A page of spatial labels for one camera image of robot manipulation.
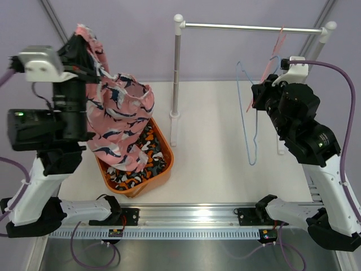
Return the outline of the blue wire hanger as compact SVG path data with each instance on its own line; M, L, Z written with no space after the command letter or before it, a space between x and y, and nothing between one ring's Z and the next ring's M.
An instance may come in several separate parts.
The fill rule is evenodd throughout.
M252 109L251 86L265 80L265 74L254 77L249 72L249 66L242 60L235 64L235 79L237 101L240 110L240 123L243 132L243 140L246 154L246 161L251 167L261 163L261 156L266 153L268 143L274 143L264 112Z

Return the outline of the pink wire hanger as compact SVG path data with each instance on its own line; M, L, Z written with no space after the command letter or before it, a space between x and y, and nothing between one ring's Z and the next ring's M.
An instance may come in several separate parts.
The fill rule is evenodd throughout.
M260 82L263 82L269 74L275 74L280 68L281 57L279 55L279 51L286 39L286 34L283 33L284 27L281 28L278 38L276 40L276 44L274 45L271 58L269 59L265 71L261 77Z

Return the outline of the pink patterned shorts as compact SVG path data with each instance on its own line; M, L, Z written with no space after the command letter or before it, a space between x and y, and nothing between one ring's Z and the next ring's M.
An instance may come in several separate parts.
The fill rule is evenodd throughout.
M132 75L111 74L103 44L89 27L78 24L75 34L87 42L100 77L99 83L86 86L87 129L95 134L87 145L108 165L139 172L148 163L148 156L136 142L153 115L152 88Z

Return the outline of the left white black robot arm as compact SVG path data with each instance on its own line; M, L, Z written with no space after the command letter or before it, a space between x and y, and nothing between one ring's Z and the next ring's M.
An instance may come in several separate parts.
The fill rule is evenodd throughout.
M77 169L85 151L87 131L86 85L98 83L86 41L74 34L59 50L28 46L10 58L1 83L14 74L25 74L31 84L52 84L52 100L45 110L11 109L7 133L15 151L35 151L31 170L15 196L1 200L1 216L8 218L7 238L41 237L62 225L87 221L110 226L120 221L122 209L113 196L71 202L55 196L61 183Z

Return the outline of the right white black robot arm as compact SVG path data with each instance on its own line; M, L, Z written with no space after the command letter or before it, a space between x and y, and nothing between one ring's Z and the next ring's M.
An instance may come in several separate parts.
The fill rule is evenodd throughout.
M306 84L274 84L269 75L251 87L252 107L265 111L279 138L314 182L323 206L305 207L268 195L256 204L262 224L282 221L308 232L326 250L353 252L360 247L360 224L345 195L336 165L341 148L334 133L315 120L320 99Z

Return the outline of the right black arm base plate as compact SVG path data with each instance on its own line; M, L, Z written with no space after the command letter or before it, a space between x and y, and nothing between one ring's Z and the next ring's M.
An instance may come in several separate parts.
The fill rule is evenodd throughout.
M271 219L264 209L256 207L235 208L233 213L237 216L240 226L280 226L283 223Z

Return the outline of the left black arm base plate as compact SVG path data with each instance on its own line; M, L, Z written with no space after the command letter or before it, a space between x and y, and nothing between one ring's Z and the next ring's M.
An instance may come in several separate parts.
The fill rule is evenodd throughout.
M90 220L90 226L137 226L139 208L122 208L120 213L112 213L103 221Z

